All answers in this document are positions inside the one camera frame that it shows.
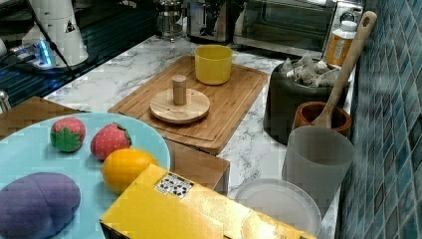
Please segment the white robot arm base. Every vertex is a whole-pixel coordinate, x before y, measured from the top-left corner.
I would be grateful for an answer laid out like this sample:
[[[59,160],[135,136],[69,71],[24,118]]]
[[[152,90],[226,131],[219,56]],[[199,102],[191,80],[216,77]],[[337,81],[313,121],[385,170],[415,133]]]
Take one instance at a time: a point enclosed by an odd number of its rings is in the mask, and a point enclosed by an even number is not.
[[[34,26],[10,52],[42,72],[76,71],[97,53],[84,43],[72,0],[27,0]]]

